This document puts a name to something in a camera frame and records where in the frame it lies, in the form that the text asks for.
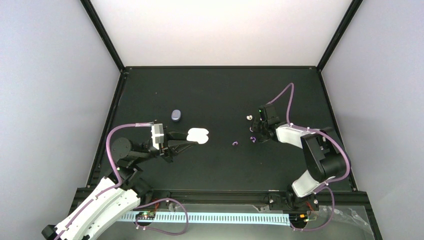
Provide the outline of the white earbud charging case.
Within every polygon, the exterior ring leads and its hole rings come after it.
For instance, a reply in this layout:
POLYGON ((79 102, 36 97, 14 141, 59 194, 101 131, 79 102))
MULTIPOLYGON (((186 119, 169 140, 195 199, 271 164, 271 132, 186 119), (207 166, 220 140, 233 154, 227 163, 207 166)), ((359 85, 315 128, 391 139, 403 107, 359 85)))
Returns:
POLYGON ((209 140, 209 131, 205 128, 190 128, 187 132, 186 140, 196 142, 200 145, 205 144, 209 140))

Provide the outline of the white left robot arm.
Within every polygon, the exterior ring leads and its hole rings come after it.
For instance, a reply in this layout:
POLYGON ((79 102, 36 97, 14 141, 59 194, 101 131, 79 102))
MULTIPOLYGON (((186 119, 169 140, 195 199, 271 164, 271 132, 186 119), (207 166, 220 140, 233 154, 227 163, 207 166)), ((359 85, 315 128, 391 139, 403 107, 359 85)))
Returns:
POLYGON ((173 157, 208 141, 207 135, 166 132, 135 143, 116 139, 110 150, 118 175, 103 177, 88 197, 64 220, 47 225, 46 240, 96 240, 127 212, 152 200, 152 188, 142 178, 139 164, 157 157, 171 163, 173 157))

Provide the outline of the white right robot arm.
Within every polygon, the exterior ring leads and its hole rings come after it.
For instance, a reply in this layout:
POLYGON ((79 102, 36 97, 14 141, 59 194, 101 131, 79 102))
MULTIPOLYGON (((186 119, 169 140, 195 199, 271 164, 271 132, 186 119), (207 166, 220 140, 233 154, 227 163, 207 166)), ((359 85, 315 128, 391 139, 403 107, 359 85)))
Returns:
POLYGON ((272 140, 289 144, 300 148, 304 155, 306 170, 287 187, 284 196, 289 209, 299 209, 311 195, 350 174, 351 162, 333 128, 315 129, 283 122, 270 103, 261 105, 258 113, 250 131, 259 135, 260 143, 272 140))

